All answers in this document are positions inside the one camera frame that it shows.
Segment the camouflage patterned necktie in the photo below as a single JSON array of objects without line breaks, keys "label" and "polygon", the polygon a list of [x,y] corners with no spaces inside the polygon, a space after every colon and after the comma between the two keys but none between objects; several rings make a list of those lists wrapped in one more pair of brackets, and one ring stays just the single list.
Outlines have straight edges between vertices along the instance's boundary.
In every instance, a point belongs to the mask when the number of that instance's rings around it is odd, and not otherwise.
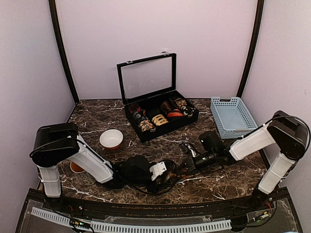
[{"label": "camouflage patterned necktie", "polygon": [[181,181],[184,181],[188,178],[191,178],[194,174],[192,173],[189,173],[189,172],[182,172],[181,174],[176,174],[176,173],[173,173],[173,172],[169,172],[164,181],[165,183],[167,184],[172,184],[174,182],[181,182]]}]

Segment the blue plastic basket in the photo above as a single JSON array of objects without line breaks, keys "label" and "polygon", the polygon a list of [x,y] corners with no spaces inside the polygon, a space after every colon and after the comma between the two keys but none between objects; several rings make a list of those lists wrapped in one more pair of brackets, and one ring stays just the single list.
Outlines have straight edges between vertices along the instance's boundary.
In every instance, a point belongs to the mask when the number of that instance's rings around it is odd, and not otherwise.
[{"label": "blue plastic basket", "polygon": [[239,97],[212,97],[210,109],[221,139],[237,139],[258,127]]}]

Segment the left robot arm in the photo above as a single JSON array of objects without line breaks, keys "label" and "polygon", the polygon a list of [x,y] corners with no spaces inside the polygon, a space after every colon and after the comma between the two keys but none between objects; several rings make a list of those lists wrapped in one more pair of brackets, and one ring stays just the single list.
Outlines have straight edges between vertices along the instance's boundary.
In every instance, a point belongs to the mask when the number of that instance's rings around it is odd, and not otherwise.
[{"label": "left robot arm", "polygon": [[37,130],[35,145],[30,153],[37,165],[49,203],[57,211],[69,207],[61,195],[58,164],[70,160],[109,189],[121,189],[124,185],[143,185],[155,181],[151,164],[142,156],[129,158],[121,165],[113,165],[95,152],[78,133],[74,123],[42,126]]}]

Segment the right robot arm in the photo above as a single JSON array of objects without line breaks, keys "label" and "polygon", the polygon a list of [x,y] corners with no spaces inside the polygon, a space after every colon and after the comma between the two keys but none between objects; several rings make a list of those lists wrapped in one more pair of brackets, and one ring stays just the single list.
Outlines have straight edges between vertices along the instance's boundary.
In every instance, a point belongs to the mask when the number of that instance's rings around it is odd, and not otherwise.
[{"label": "right robot arm", "polygon": [[215,132],[203,133],[201,143],[205,148],[203,154],[190,143],[179,144],[189,156],[186,161],[188,170],[213,164],[228,166],[267,146],[276,144],[279,147],[277,157],[257,184],[253,196],[248,199],[248,207],[257,211],[266,204],[266,196],[287,177],[307,152],[311,143],[311,130],[300,118],[277,111],[266,123],[238,138],[231,145],[225,146]]}]

